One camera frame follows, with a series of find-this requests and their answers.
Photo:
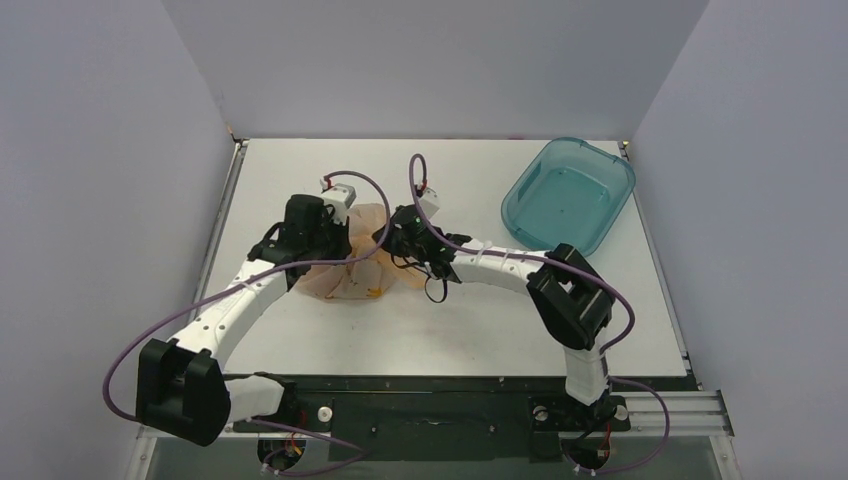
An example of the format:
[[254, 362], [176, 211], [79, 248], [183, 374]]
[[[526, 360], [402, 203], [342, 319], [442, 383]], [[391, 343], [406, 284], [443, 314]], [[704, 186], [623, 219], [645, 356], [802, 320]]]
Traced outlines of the orange translucent plastic bag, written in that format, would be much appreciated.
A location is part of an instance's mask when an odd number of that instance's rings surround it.
[[[382, 204], [359, 204], [349, 210], [351, 257], [359, 256], [375, 247], [376, 241], [372, 235], [385, 225], [386, 220], [387, 215]], [[378, 250], [372, 256], [356, 263], [313, 266], [297, 281], [294, 289], [325, 301], [376, 300], [393, 286], [423, 289], [425, 280], [423, 273], [412, 268], [398, 268], [387, 252]]]

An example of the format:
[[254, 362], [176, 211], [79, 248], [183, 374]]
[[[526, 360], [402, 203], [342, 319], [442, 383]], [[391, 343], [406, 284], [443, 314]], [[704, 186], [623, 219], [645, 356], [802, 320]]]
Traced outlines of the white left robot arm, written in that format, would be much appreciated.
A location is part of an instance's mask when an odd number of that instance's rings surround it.
[[299, 405], [280, 376], [231, 376], [223, 368], [253, 324], [309, 271], [311, 261], [351, 254], [348, 210], [355, 197], [346, 185], [318, 196], [292, 196], [283, 220], [248, 252], [229, 284], [231, 292], [168, 341], [151, 339], [144, 345], [135, 406], [141, 424], [208, 446], [234, 422], [260, 417], [275, 430], [295, 423]]

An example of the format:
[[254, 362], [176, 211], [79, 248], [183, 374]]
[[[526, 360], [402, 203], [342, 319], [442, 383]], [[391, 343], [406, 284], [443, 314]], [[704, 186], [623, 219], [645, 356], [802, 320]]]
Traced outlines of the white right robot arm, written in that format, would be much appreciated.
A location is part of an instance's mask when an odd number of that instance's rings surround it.
[[561, 244], [550, 252], [509, 251], [473, 237], [428, 229], [412, 205], [396, 209], [374, 232], [382, 249], [400, 268], [419, 270], [444, 283], [479, 283], [532, 300], [549, 335], [563, 346], [567, 368], [564, 413], [578, 427], [588, 427], [604, 412], [608, 367], [601, 352], [615, 299], [575, 269], [597, 273], [577, 250]]

